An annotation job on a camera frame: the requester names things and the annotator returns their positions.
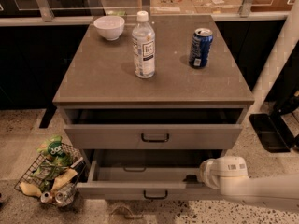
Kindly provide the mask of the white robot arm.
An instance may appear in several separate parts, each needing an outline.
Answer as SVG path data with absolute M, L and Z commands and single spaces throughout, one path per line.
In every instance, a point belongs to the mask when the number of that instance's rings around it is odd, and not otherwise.
M 261 108 L 298 41 L 299 0 L 296 0 L 253 89 L 250 113 Z M 204 183 L 226 201 L 299 212 L 299 174 L 250 178 L 245 160 L 234 156 L 204 161 L 199 173 Z

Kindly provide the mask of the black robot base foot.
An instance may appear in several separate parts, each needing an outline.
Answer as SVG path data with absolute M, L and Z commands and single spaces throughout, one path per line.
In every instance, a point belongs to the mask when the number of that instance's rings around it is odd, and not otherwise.
M 299 149 L 299 135 L 294 135 L 281 116 L 251 114 L 249 121 L 263 148 L 271 153 Z

